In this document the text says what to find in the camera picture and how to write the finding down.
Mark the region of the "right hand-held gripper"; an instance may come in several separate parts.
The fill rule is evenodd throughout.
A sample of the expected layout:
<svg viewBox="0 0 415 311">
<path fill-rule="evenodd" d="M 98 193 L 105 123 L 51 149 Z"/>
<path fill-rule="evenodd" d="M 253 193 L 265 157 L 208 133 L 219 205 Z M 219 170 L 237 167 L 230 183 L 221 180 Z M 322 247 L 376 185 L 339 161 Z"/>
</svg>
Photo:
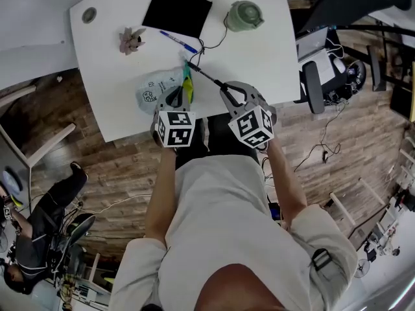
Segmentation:
<svg viewBox="0 0 415 311">
<path fill-rule="evenodd" d="M 233 92 L 243 95 L 239 100 L 233 96 Z M 228 109 L 230 115 L 239 115 L 233 118 L 228 126 L 236 138 L 250 148 L 257 148 L 274 138 L 274 125 L 276 114 L 270 108 L 263 108 L 260 105 L 265 99 L 258 90 L 250 84 L 240 81 L 225 82 L 220 96 Z M 244 111 L 244 105 L 253 102 L 258 105 L 249 111 Z"/>
</svg>

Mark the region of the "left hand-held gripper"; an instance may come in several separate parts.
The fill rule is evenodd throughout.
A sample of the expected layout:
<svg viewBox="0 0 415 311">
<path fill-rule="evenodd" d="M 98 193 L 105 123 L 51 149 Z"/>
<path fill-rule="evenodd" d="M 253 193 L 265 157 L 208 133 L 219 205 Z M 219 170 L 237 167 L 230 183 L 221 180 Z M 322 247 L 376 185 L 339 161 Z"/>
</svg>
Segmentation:
<svg viewBox="0 0 415 311">
<path fill-rule="evenodd" d="M 150 127 L 150 134 L 157 145 L 164 148 L 190 146 L 196 113 L 189 111 L 189 107 L 189 97 L 184 88 L 171 87 L 159 96 Z"/>
</svg>

